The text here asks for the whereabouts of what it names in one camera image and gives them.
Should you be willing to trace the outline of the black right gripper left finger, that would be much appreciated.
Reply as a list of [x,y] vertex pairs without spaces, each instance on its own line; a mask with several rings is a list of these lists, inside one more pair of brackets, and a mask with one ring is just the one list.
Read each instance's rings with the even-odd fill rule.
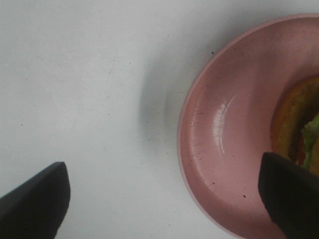
[[54,162],[0,199],[2,239],[53,239],[69,208],[64,162]]

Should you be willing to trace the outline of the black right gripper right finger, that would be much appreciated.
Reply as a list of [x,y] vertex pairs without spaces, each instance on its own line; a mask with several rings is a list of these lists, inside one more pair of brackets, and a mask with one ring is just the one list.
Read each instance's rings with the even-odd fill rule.
[[288,239],[319,237],[319,178],[284,157],[265,152],[258,191],[272,222]]

